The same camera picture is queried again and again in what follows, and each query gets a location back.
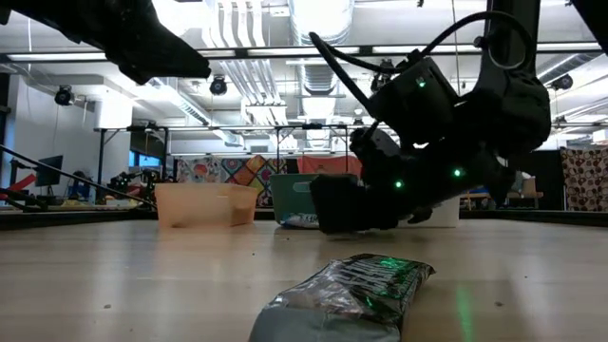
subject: orange plastic bin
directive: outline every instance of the orange plastic bin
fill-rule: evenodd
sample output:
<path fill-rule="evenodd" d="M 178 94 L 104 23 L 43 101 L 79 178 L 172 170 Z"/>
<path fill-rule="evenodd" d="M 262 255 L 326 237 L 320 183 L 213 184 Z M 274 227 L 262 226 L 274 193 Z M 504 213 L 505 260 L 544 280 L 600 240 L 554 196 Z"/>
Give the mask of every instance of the orange plastic bin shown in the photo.
<path fill-rule="evenodd" d="M 253 223 L 257 189 L 226 183 L 164 183 L 156 188 L 161 228 Z"/>

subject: wooden tabletop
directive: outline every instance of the wooden tabletop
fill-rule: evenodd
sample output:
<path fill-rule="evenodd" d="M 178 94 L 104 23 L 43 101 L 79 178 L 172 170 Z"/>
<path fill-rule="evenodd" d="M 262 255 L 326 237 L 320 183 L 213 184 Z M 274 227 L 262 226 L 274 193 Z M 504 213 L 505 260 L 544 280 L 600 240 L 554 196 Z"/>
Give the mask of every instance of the wooden tabletop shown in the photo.
<path fill-rule="evenodd" d="M 604 341 L 608 231 L 499 220 L 354 237 L 125 221 L 0 233 L 0 341 L 246 341 L 260 309 L 333 258 L 437 270 L 407 341 Z"/>

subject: window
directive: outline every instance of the window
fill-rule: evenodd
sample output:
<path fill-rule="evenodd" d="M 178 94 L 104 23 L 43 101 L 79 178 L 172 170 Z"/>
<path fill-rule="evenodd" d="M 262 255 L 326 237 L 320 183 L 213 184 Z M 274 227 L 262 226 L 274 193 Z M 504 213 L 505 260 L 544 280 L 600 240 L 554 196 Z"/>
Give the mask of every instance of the window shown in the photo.
<path fill-rule="evenodd" d="M 139 166 L 161 166 L 161 160 L 155 157 L 140 155 Z"/>

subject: colorful quilt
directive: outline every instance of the colorful quilt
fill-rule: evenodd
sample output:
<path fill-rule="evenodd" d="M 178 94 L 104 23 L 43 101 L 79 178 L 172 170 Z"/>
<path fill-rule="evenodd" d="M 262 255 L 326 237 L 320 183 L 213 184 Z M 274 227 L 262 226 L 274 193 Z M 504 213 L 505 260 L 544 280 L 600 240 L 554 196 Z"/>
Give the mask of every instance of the colorful quilt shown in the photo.
<path fill-rule="evenodd" d="M 272 207 L 270 177 L 287 173 L 284 159 L 251 159 L 206 157 L 178 161 L 178 182 L 227 182 L 257 189 L 257 206 Z"/>

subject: fluorescent light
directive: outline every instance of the fluorescent light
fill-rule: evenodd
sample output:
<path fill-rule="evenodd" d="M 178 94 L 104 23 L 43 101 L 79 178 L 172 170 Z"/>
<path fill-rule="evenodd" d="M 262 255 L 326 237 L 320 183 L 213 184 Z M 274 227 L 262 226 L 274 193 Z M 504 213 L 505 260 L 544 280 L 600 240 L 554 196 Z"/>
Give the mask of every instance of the fluorescent light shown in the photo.
<path fill-rule="evenodd" d="M 456 46 L 453 44 L 449 44 L 449 45 L 440 45 L 436 48 L 433 49 L 434 53 L 456 53 Z M 478 47 L 472 46 L 472 45 L 458 45 L 458 52 L 459 53 L 466 53 L 466 52 L 482 52 L 482 50 Z"/>
<path fill-rule="evenodd" d="M 337 60 L 339 64 L 345 65 L 348 62 Z M 311 59 L 300 59 L 295 61 L 287 61 L 285 62 L 286 66 L 290 67 L 299 67 L 299 66 L 326 66 L 327 62 L 325 62 L 322 58 L 311 58 Z"/>
<path fill-rule="evenodd" d="M 201 127 L 196 127 L 196 126 L 192 126 L 192 127 L 168 127 L 169 131 L 173 131 L 173 132 L 205 132 L 205 131 L 210 131 L 211 129 L 209 129 L 209 127 L 206 126 L 201 126 Z"/>
<path fill-rule="evenodd" d="M 391 54 L 391 53 L 403 54 L 403 53 L 410 53 L 410 52 L 414 51 L 415 49 L 423 50 L 424 48 L 426 48 L 426 46 L 372 47 L 371 52 L 378 53 L 378 54 Z M 434 48 L 432 52 L 433 53 L 455 53 L 456 46 L 453 44 L 440 45 L 440 46 Z M 481 52 L 481 50 L 472 45 L 461 44 L 458 46 L 458 52 L 462 52 L 462 53 Z"/>
<path fill-rule="evenodd" d="M 426 46 L 392 46 L 392 47 L 372 47 L 371 52 L 377 54 L 404 54 L 410 53 L 415 49 L 423 50 Z M 601 50 L 601 47 L 598 43 L 538 43 L 537 51 L 545 52 L 545 51 L 595 51 Z M 455 53 L 456 46 L 453 44 L 444 44 L 437 46 L 433 49 L 433 53 Z M 458 52 L 462 53 L 470 53 L 470 52 L 478 52 L 481 53 L 481 49 L 477 48 L 473 45 L 461 44 L 458 45 Z"/>
<path fill-rule="evenodd" d="M 399 46 L 399 47 L 372 47 L 371 53 L 410 53 L 415 49 L 422 50 L 424 46 Z"/>
<path fill-rule="evenodd" d="M 213 127 L 219 130 L 275 130 L 274 126 L 269 125 L 244 125 L 244 126 L 219 126 Z"/>
<path fill-rule="evenodd" d="M 338 51 L 347 54 L 359 53 L 359 47 L 335 47 Z M 275 48 L 252 48 L 249 55 L 254 57 L 264 56 L 299 56 L 318 55 L 316 47 L 275 47 Z"/>
<path fill-rule="evenodd" d="M 197 50 L 200 55 L 207 58 L 230 58 L 235 57 L 237 54 L 233 49 L 220 49 L 220 48 L 212 48 L 212 49 L 200 49 Z"/>
<path fill-rule="evenodd" d="M 583 50 L 594 51 L 601 50 L 598 43 L 539 43 L 537 51 L 552 51 L 552 50 Z"/>
<path fill-rule="evenodd" d="M 105 61 L 103 52 L 16 53 L 7 55 L 13 62 Z"/>

